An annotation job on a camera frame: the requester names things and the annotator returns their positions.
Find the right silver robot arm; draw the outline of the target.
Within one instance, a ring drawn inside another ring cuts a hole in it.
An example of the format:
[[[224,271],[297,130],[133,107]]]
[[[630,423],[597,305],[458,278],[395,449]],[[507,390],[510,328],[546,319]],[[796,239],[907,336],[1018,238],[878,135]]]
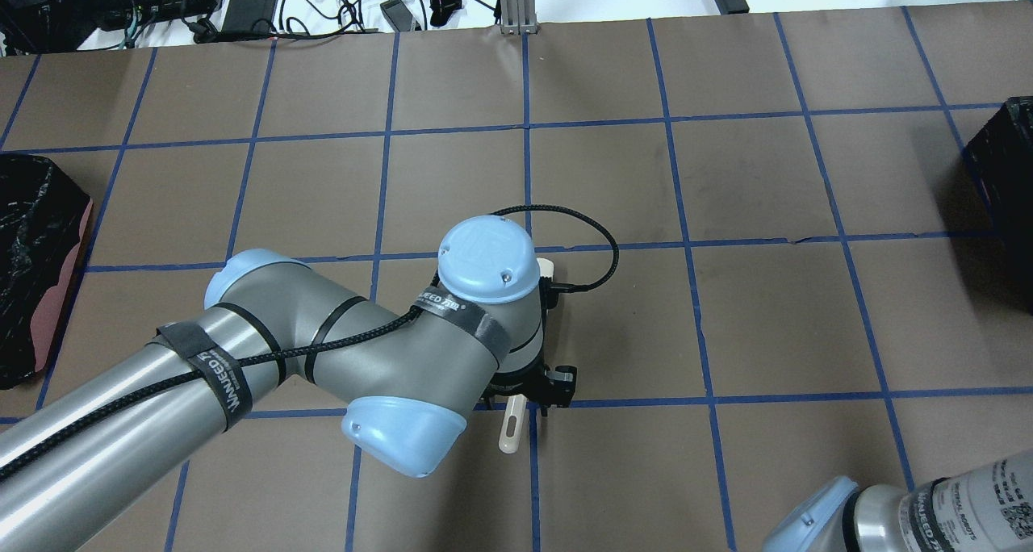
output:
[[[836,476],[765,538],[763,551],[1030,551],[1032,453],[912,491]]]

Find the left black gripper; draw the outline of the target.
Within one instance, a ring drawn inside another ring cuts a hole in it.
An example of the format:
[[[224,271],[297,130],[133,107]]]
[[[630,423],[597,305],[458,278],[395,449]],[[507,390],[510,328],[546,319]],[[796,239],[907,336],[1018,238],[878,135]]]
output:
[[[569,408],[578,389],[578,368],[560,365],[550,368],[542,358],[535,358],[521,370],[495,373],[487,384],[480,401],[497,396],[524,396],[540,408]]]

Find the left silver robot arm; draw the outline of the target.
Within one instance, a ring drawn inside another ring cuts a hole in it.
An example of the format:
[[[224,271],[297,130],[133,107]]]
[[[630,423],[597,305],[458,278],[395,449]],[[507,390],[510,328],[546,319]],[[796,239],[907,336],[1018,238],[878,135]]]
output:
[[[66,551],[298,376],[346,405],[342,432],[402,476],[442,464],[484,396],[566,405],[576,370],[542,363],[556,283],[504,216],[444,236],[435,277],[397,316],[301,260],[240,252],[204,313],[2,435],[2,548]]]

